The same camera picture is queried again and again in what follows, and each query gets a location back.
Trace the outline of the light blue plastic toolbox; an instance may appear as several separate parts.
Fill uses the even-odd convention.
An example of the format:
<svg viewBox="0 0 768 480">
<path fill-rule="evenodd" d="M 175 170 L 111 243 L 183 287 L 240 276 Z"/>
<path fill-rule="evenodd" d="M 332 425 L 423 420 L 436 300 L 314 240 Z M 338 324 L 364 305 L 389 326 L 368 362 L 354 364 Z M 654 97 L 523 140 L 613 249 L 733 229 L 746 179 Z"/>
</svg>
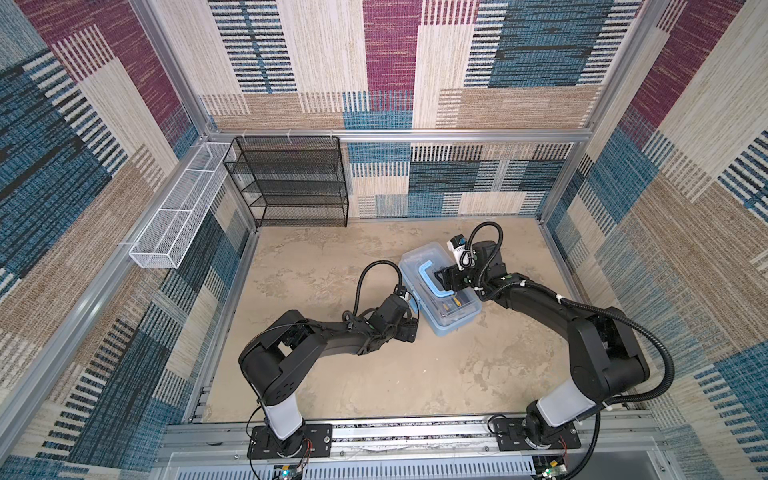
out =
<svg viewBox="0 0 768 480">
<path fill-rule="evenodd" d="M 437 242 L 425 244 L 404 253 L 399 262 L 404 284 L 412 296 L 410 304 L 418 309 L 438 337 L 443 337 L 473 321 L 482 310 L 482 303 L 470 288 L 454 292 L 445 291 L 435 279 L 434 273 L 455 265 L 453 257 Z M 445 322 L 437 310 L 440 298 L 458 297 L 468 306 L 455 322 Z"/>
</svg>

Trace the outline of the yellow black utility knife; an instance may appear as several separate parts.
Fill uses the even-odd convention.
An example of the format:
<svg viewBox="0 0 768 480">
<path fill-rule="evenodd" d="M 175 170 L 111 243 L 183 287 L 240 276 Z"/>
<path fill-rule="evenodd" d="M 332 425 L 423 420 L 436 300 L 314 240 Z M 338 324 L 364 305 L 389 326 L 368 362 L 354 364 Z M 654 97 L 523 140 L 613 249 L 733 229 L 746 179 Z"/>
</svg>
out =
<svg viewBox="0 0 768 480">
<path fill-rule="evenodd" d="M 455 322 L 457 318 L 462 316 L 462 312 L 466 310 L 468 303 L 460 300 L 458 297 L 445 297 L 440 298 L 438 302 L 437 310 L 439 316 L 444 319 L 445 322 Z"/>
</svg>

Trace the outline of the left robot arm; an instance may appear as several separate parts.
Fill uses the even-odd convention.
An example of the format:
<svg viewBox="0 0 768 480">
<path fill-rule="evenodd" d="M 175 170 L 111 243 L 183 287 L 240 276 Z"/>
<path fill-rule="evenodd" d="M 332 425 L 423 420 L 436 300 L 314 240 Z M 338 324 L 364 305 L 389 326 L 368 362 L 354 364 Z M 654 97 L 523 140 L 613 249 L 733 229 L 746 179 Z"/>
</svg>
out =
<svg viewBox="0 0 768 480">
<path fill-rule="evenodd" d="M 380 306 L 361 311 L 363 282 L 376 266 L 392 268 L 397 282 Z M 239 369 L 257 396 L 267 437 L 276 443 L 278 455 L 294 456 L 310 444 L 295 392 L 318 359 L 367 355 L 391 340 L 415 341 L 418 317 L 411 313 L 408 296 L 399 266 L 376 260 L 358 278 L 353 309 L 344 311 L 341 321 L 320 322 L 288 310 L 243 348 Z"/>
</svg>

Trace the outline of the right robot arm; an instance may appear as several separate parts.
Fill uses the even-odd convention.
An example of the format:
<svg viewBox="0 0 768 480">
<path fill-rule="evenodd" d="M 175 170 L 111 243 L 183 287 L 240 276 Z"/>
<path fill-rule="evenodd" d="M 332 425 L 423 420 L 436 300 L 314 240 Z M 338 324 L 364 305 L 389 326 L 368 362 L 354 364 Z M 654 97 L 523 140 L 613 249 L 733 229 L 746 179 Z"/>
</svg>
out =
<svg viewBox="0 0 768 480">
<path fill-rule="evenodd" d="M 502 227 L 493 221 L 494 241 L 462 234 L 447 242 L 451 266 L 438 270 L 445 290 L 471 289 L 483 302 L 520 312 L 567 342 L 569 378 L 532 402 L 522 430 L 534 449 L 549 447 L 576 420 L 614 404 L 645 402 L 665 394 L 676 369 L 670 350 L 648 328 L 621 310 L 568 299 L 521 273 L 508 272 L 502 259 Z"/>
</svg>

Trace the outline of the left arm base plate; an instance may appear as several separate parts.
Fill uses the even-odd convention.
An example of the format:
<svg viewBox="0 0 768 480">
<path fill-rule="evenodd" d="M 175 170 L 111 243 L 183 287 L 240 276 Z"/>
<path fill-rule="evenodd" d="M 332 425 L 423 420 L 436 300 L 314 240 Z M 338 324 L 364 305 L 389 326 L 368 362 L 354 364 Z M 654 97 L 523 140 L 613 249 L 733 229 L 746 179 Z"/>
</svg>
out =
<svg viewBox="0 0 768 480">
<path fill-rule="evenodd" d="M 333 426 L 330 423 L 304 424 L 285 440 L 279 440 L 268 426 L 250 431 L 249 460 L 310 459 L 330 456 Z"/>
</svg>

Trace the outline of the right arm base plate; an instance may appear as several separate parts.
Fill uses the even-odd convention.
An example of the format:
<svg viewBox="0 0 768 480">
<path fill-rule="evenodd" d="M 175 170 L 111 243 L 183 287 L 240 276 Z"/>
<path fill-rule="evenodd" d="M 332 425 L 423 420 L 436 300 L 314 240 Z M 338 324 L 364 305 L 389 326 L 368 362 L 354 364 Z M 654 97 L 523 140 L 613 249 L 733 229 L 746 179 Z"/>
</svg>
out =
<svg viewBox="0 0 768 480">
<path fill-rule="evenodd" d="M 500 451 L 579 449 L 582 442 L 575 426 L 567 423 L 551 427 L 536 417 L 493 415 L 486 422 Z"/>
</svg>

